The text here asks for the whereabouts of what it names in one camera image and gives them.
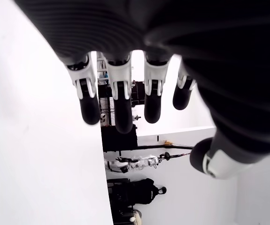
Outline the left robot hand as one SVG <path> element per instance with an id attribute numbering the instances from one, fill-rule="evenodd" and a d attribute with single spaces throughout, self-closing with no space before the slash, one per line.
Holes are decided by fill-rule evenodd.
<path id="1" fill-rule="evenodd" d="M 145 118 L 156 123 L 168 65 L 181 56 L 173 105 L 194 86 L 216 126 L 191 165 L 226 179 L 270 156 L 270 0 L 18 0 L 68 69 L 87 124 L 98 121 L 90 53 L 105 58 L 116 129 L 132 129 L 131 53 L 144 53 Z"/>

